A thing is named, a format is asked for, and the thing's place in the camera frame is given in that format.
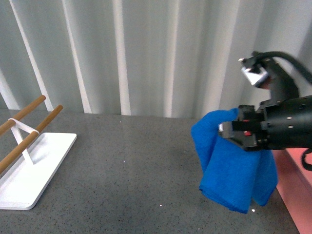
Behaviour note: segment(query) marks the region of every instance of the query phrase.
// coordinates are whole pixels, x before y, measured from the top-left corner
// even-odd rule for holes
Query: black cable
[[[312,74],[302,65],[298,60],[296,60],[293,56],[286,54],[281,51],[270,51],[257,54],[255,59],[255,64],[259,63],[261,60],[266,58],[279,57],[290,62],[296,70],[312,85]]]
[[[304,169],[308,171],[312,171],[312,164],[309,164],[306,162],[306,156],[307,154],[310,154],[310,153],[312,153],[312,149],[307,149],[301,156],[302,166],[304,167]]]

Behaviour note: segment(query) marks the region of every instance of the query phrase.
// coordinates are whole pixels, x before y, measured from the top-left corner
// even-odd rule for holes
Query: folded towel
[[[246,152],[218,135],[218,125],[237,118],[238,110],[213,111],[192,127],[203,178],[199,189],[232,211],[247,213],[251,198],[267,204],[277,185],[271,151]]]

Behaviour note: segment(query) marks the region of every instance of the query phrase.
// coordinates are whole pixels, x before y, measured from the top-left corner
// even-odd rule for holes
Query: gray countertop
[[[16,111],[0,110],[0,123]],[[36,127],[34,111],[23,122]],[[76,133],[36,206],[0,210],[0,233],[296,234],[275,191],[255,212],[231,212],[205,198],[190,136],[193,119],[60,113],[45,132]],[[0,138],[0,159],[16,146]]]

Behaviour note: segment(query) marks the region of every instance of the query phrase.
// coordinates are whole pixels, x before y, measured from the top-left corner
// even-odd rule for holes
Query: white rack base
[[[21,156],[0,179],[0,209],[35,206],[77,138],[72,133],[43,133],[29,147],[33,165]]]

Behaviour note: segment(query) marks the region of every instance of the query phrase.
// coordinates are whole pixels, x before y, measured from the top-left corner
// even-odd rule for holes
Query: wooden dowel
[[[22,109],[20,112],[18,112],[16,115],[14,115],[13,118],[16,120],[21,120],[27,114],[32,112],[37,106],[39,106],[44,100],[45,100],[45,96],[41,95],[39,98],[34,100],[32,103],[30,103],[24,109]],[[0,136],[2,136],[4,133],[6,133],[6,131],[8,131],[14,125],[15,125],[14,120],[10,119],[10,120],[6,121],[3,125],[0,126]]]
[[[58,115],[63,109],[61,105],[57,106],[47,118],[44,119],[36,128],[41,133],[42,130]],[[36,139],[38,136],[37,132],[30,133],[14,150],[11,151],[1,162],[0,162],[0,174]]]
[[[0,162],[0,174],[33,142],[38,136],[37,132],[29,134],[14,150],[11,151],[1,162]]]
[[[58,105],[48,116],[45,118],[36,128],[38,132],[42,132],[42,130],[48,126],[49,123],[59,114],[59,112],[63,109],[62,105]]]

